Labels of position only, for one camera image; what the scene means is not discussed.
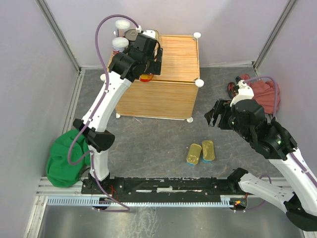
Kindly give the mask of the red oval tin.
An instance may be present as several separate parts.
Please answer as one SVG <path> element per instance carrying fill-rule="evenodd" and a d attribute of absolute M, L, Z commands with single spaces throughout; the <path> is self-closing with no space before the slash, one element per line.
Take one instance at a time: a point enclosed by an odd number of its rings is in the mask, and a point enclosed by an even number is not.
<path fill-rule="evenodd" d="M 151 30 L 150 31 L 151 37 L 159 41 L 159 33 L 157 30 Z"/>
<path fill-rule="evenodd" d="M 153 79 L 154 75 L 153 74 L 142 74 L 139 77 L 139 80 L 141 82 L 150 82 Z"/>

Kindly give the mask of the dark blue round can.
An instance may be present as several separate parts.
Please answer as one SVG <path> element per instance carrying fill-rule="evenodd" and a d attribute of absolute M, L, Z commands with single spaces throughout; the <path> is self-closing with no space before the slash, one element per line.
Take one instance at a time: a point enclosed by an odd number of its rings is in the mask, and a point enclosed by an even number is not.
<path fill-rule="evenodd" d="M 124 37 L 128 40 L 129 45 L 132 45 L 138 36 L 138 32 L 135 29 L 130 29 L 125 32 Z"/>

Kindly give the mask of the tall white-lid can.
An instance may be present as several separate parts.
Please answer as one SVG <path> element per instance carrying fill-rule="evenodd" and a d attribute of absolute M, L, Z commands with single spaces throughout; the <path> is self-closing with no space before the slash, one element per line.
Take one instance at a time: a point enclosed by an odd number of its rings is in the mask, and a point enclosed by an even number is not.
<path fill-rule="evenodd" d="M 116 37 L 112 40 L 112 53 L 116 55 L 120 52 L 123 52 L 128 46 L 129 41 L 124 37 Z"/>
<path fill-rule="evenodd" d="M 128 20 L 120 19 L 115 22 L 115 35 L 116 37 L 125 37 L 126 31 L 131 27 L 131 23 Z"/>

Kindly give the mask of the gold rectangular tin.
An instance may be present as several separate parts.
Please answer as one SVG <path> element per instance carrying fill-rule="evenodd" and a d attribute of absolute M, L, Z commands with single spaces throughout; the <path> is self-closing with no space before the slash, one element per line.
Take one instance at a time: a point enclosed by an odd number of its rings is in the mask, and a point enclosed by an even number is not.
<path fill-rule="evenodd" d="M 199 158 L 201 155 L 202 147 L 199 144 L 193 143 L 189 147 L 189 152 L 186 157 L 186 162 L 190 166 L 195 166 L 199 162 Z"/>
<path fill-rule="evenodd" d="M 214 143 L 211 140 L 202 142 L 203 162 L 209 163 L 215 160 Z"/>

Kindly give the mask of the wooden cube cabinet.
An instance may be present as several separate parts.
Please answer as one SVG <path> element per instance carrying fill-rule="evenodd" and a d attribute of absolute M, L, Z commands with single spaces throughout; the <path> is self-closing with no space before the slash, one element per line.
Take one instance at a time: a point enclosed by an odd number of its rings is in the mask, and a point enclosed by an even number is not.
<path fill-rule="evenodd" d="M 150 81 L 135 80 L 115 108 L 121 116 L 193 122 L 193 109 L 200 78 L 199 44 L 201 34 L 160 35 L 163 48 L 161 74 Z"/>

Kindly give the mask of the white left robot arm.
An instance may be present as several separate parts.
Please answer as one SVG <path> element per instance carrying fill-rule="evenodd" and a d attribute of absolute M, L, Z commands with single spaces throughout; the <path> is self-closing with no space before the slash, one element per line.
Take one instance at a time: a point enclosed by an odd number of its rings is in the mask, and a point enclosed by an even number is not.
<path fill-rule="evenodd" d="M 127 49 L 115 54 L 106 80 L 89 111 L 73 126 L 82 132 L 91 151 L 92 187 L 98 193 L 109 189 L 108 150 L 115 136 L 107 131 L 108 120 L 118 101 L 131 84 L 143 74 L 160 75 L 163 49 L 155 30 L 145 30 L 136 36 Z"/>

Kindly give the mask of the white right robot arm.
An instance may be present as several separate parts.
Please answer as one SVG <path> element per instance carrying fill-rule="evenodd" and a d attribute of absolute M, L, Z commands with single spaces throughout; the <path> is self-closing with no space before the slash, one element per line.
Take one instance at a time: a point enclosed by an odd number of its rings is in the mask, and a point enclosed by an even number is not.
<path fill-rule="evenodd" d="M 209 126 L 239 134 L 280 171 L 292 188 L 292 191 L 287 191 L 237 168 L 228 177 L 228 190 L 234 194 L 244 191 L 256 195 L 282 210 L 296 227 L 315 232 L 317 178 L 289 131 L 274 119 L 268 122 L 263 107 L 253 99 L 236 104 L 219 99 L 204 117 Z"/>

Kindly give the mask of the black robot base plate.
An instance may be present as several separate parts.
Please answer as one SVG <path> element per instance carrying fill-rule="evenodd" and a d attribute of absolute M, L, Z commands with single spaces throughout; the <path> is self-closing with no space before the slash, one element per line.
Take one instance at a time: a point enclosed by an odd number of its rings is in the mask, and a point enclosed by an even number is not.
<path fill-rule="evenodd" d="M 219 202 L 222 195 L 245 196 L 238 184 L 217 178 L 121 178 L 106 190 L 120 202 Z"/>

